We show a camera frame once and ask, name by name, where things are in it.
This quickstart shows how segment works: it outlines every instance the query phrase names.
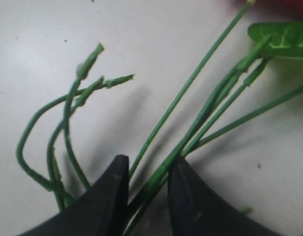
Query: green leaf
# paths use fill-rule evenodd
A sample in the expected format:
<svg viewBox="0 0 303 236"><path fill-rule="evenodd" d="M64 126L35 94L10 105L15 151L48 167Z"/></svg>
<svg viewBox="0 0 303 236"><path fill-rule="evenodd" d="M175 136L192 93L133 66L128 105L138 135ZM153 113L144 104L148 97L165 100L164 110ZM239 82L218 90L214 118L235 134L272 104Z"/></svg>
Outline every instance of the green leaf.
<svg viewBox="0 0 303 236"><path fill-rule="evenodd" d="M303 22L255 23L248 35L254 42L272 37L261 53L264 57L303 59Z"/></svg>

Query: white surface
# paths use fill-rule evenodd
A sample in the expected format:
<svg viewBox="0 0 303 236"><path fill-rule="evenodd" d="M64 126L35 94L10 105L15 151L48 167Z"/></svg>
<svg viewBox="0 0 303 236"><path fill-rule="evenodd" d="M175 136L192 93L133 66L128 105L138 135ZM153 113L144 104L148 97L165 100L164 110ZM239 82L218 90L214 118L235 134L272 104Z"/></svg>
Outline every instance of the white surface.
<svg viewBox="0 0 303 236"><path fill-rule="evenodd" d="M76 66L98 42L106 50L83 87L102 74L108 79L136 76L96 93L73 118L74 150L91 181L116 154L134 159L238 8L230 0L0 1L0 236L16 235L57 212L53 194L18 166L15 147L33 113L68 91ZM174 147L212 88L249 50L248 25L270 19L283 17L260 6L238 24L148 151L148 168L140 169L136 186ZM303 83L296 68L289 61L272 63L212 130ZM47 141L61 116L61 106L45 115L25 149L26 161L45 176ZM62 137L56 150L70 184L74 178L67 177ZM285 235L303 233L303 95L213 141L189 160L227 201L253 207L252 218ZM163 192L138 232L168 235L168 223Z"/></svg>

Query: artificial plant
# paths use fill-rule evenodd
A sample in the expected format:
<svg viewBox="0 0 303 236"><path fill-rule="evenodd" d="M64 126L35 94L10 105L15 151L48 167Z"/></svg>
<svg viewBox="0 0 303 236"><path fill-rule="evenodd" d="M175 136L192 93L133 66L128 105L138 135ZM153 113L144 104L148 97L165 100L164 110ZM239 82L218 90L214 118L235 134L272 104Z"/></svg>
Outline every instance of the artificial plant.
<svg viewBox="0 0 303 236"><path fill-rule="evenodd" d="M239 11L237 16L232 20L229 26L217 39L211 49L208 51L203 60L199 63L198 67L194 70L193 74L186 81L181 91L175 97L168 110L165 112L159 123L156 125L150 136L146 140L145 144L138 153L133 165L130 168L129 176L133 177L135 170L137 169L140 161L142 160L145 152L154 140L159 130L166 122L168 117L173 112L183 95L187 92L195 78L198 76L202 68L206 65L207 61L217 50L219 45L224 41L227 35L235 27L238 21L243 15L255 4L256 0L247 0L246 4ZM303 85L294 91L278 98L277 100L245 115L244 117L232 122L224 128L214 132L209 136L205 136L211 126L220 118L220 116L230 107L230 105L236 100L236 98L260 76L260 74L266 68L268 62L276 57L289 57L289 58L301 58L303 59L303 22L288 22L288 23L258 23L253 24L248 29L248 34L255 42L255 46L251 49L250 53L242 58L236 65L224 76L221 82L213 90L206 103L204 103L202 109L198 113L194 122L190 126L187 133L176 145L168 157L162 162L162 164L156 169L150 179L144 184L141 190L133 198L128 205L128 222L124 235L129 236L142 215L148 208L151 201L155 198L162 186L166 183L168 178L168 169L172 166L177 157L187 157L187 155L196 149L202 147L208 142L216 139L224 133L238 127L239 125L259 116L260 114L276 107L277 105L284 103L295 96L303 93ZM101 44L94 50L94 52L86 59L84 63L77 67L77 78L73 83L69 93L62 96L51 103L41 108L30 120L29 124L25 128L24 133L17 146L17 160L23 170L32 177L36 182L41 184L48 191L53 191L60 210L70 206L75 199L70 193L68 193L61 181L61 175L58 169L56 157L55 157L55 141L58 138L61 131L64 131L65 145L67 153L72 162L73 168L77 173L77 176L85 189L90 187L89 181L86 175L80 168L78 161L73 152L72 144L70 141L70 117L77 110L78 107L85 104L86 100L91 94L99 89L112 88L119 84L125 83L133 78L133 75L120 77L114 80L104 80L101 77L95 81L89 87L78 90L82 81L87 78L88 72L94 65L97 57L103 51ZM251 65L257 63L255 69L249 72ZM234 86L238 83L242 74L248 73L244 79L243 84L232 92ZM25 162L23 156L23 149L26 144L26 140L33 129L38 119L49 109L65 102L63 120L56 127L47 147L47 166L50 179L47 179L37 173L35 170L29 167Z"/></svg>

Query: red object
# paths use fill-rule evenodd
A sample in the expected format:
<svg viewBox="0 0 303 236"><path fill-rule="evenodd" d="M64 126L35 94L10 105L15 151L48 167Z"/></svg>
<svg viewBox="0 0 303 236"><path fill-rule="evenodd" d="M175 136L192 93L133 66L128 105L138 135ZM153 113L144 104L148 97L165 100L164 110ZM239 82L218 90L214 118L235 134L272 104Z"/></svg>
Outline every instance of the red object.
<svg viewBox="0 0 303 236"><path fill-rule="evenodd" d="M303 0L280 0L287 7L303 15Z"/></svg>

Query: white table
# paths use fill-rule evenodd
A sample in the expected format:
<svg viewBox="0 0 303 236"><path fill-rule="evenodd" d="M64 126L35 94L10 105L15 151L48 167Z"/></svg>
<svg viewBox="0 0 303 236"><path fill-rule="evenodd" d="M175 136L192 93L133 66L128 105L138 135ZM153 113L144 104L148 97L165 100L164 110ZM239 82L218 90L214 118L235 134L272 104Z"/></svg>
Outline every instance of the white table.
<svg viewBox="0 0 303 236"><path fill-rule="evenodd" d="M4 0L0 1L0 236L13 236L57 212L54 196L30 179L15 158L33 113L66 94L77 64L105 46L89 79L135 73L135 80L93 95L72 119L74 151L91 181L116 154L137 155L149 133L214 40L238 12L231 0ZM139 188L186 132L213 87L247 53L247 27L288 19L259 4L222 44L165 124L135 178ZM222 116L217 130L303 82L303 68L275 61ZM26 161L47 176L45 152L62 106L38 123ZM56 154L67 186L83 190L67 165L63 138ZM211 142L189 158L196 170L237 208L285 235L303 233L303 95ZM168 235L165 189L138 235Z"/></svg>

